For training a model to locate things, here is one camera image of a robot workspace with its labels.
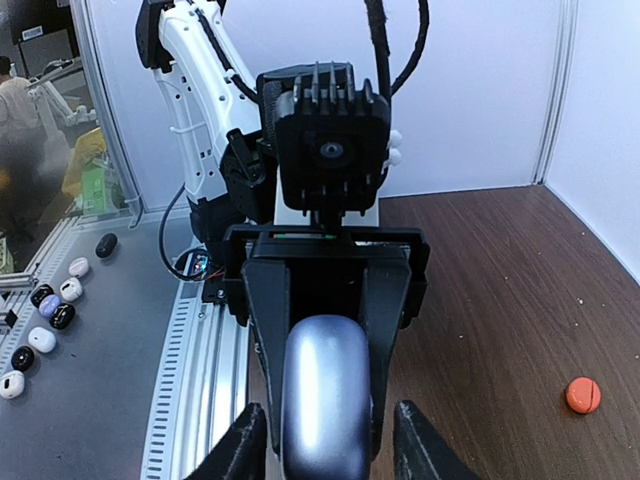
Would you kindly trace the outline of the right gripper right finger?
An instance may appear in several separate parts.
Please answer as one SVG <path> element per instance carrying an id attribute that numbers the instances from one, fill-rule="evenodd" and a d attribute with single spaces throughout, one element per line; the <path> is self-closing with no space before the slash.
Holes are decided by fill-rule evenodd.
<path id="1" fill-rule="evenodd" d="M 411 400 L 394 407 L 393 450 L 396 479 L 479 479 Z"/>

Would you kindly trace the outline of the grey oval puck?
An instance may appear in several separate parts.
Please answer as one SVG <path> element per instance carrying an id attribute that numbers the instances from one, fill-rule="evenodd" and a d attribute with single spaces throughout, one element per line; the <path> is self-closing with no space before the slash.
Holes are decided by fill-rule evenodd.
<path id="1" fill-rule="evenodd" d="M 371 468 L 369 349 L 352 319 L 317 315 L 285 349 L 280 464 L 286 479 L 367 479 Z"/>

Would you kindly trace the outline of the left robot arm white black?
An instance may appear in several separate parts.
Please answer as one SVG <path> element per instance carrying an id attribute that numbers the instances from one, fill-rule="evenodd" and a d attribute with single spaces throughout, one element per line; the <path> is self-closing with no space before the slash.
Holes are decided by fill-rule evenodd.
<path id="1" fill-rule="evenodd" d="M 202 299 L 253 331 L 272 446 L 294 434 L 294 335 L 317 321 L 324 421 L 380 448 L 398 332 L 421 308 L 430 247 L 418 228 L 383 227 L 378 192 L 398 159 L 383 4 L 365 5 L 375 80 L 348 62 L 253 75 L 223 26 L 221 1 L 145 1 L 138 55 L 162 92 L 183 160 L 180 193 L 209 267 Z"/>

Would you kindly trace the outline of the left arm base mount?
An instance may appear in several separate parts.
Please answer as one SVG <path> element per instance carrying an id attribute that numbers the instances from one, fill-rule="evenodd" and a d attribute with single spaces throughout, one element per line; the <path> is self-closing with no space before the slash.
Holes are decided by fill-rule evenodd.
<path id="1" fill-rule="evenodd" d="M 193 277 L 203 304 L 225 305 L 227 293 L 223 278 L 226 272 L 223 266 L 215 264 L 204 248 L 191 248 L 184 251 L 174 264 L 182 275 Z"/>

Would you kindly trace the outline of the red earbud charging case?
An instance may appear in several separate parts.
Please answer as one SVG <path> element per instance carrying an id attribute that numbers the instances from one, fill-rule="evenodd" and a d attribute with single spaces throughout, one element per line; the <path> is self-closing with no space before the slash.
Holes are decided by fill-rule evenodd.
<path id="1" fill-rule="evenodd" d="M 586 415 L 598 409 L 602 394 L 599 385 L 593 379 L 578 377 L 568 384 L 565 398 L 571 410 Z"/>

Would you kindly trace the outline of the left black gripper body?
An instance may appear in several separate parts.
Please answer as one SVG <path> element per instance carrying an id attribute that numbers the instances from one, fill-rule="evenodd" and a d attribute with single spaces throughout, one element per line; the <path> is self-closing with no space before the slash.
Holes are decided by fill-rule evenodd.
<path id="1" fill-rule="evenodd" d="M 333 314 L 404 328 L 422 305 L 430 246 L 418 228 L 235 225 L 223 251 L 226 303 L 241 325 Z"/>

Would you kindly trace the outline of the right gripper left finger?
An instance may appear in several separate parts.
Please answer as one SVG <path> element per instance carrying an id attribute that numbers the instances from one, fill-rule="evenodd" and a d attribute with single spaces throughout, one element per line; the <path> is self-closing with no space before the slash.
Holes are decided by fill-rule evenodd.
<path id="1" fill-rule="evenodd" d="M 256 480 L 266 475 L 267 421 L 249 403 L 187 480 Z"/>

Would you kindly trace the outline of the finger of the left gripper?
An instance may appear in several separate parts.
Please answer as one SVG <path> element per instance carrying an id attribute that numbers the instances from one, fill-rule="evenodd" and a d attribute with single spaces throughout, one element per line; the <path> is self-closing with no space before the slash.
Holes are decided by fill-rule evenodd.
<path id="1" fill-rule="evenodd" d="M 254 336 L 260 345 L 271 443 L 279 448 L 284 357 L 290 329 L 290 273 L 283 261 L 248 260 L 242 276 Z"/>
<path id="2" fill-rule="evenodd" d="M 411 278 L 405 260 L 370 260 L 364 269 L 359 321 L 369 346 L 372 444 L 383 431 L 389 363 Z"/>

